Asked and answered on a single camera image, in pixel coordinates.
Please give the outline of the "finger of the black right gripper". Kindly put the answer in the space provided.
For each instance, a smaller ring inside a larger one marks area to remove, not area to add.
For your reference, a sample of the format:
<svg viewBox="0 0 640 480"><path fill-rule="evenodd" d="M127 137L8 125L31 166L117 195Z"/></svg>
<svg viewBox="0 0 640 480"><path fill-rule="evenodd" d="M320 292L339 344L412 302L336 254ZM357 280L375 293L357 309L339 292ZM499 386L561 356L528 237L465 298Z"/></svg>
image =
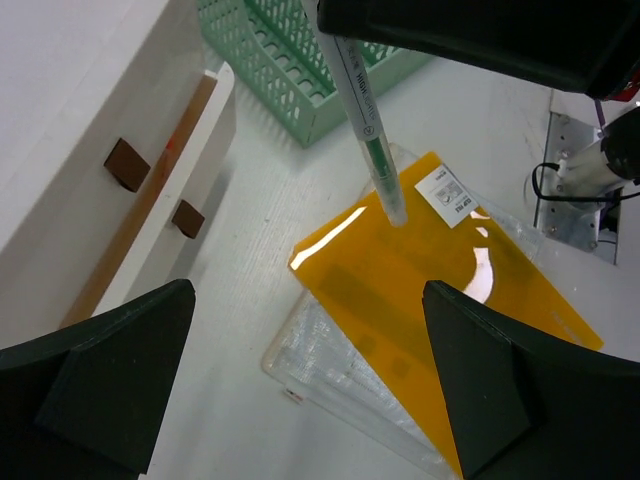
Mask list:
<svg viewBox="0 0 640 480"><path fill-rule="evenodd" d="M637 0L335 0L327 34L439 56L598 100L639 89Z"/></svg>

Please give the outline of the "white drawer cabinet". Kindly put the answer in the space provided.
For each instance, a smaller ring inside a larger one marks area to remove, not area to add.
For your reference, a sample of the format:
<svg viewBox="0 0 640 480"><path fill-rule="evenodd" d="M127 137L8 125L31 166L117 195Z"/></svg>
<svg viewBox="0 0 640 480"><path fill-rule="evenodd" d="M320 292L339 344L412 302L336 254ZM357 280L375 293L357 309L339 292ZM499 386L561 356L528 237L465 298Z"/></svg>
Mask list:
<svg viewBox="0 0 640 480"><path fill-rule="evenodd" d="M1 344L168 282L204 236L235 75L193 1L1 5Z"/></svg>

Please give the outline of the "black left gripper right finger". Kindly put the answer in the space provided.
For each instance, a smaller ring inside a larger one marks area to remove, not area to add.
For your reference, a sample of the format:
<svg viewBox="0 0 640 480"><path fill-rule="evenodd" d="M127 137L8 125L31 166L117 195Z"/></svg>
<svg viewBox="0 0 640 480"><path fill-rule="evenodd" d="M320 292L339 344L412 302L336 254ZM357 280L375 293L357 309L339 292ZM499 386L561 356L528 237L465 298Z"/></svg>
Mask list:
<svg viewBox="0 0 640 480"><path fill-rule="evenodd" d="M426 283L423 310L463 478L638 478L638 363L442 281Z"/></svg>

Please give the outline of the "green highlighter pen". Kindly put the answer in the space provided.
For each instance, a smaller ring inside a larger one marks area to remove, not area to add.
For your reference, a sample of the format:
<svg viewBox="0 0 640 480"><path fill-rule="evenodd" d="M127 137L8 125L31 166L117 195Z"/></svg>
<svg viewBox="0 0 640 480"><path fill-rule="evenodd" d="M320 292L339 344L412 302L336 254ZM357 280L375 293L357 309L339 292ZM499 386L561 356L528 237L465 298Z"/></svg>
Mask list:
<svg viewBox="0 0 640 480"><path fill-rule="evenodd" d="M303 1L301 5L360 144L382 208L390 224L401 227L408 220L404 195L360 48L352 39L319 30L317 1Z"/></svg>

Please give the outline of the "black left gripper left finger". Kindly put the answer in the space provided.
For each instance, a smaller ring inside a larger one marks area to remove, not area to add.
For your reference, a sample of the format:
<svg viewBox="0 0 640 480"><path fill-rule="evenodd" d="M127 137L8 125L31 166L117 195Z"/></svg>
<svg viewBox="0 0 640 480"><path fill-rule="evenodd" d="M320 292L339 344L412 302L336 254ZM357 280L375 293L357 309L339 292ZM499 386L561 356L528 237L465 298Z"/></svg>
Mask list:
<svg viewBox="0 0 640 480"><path fill-rule="evenodd" d="M196 303L178 279L1 352L4 479L137 479L151 464Z"/></svg>

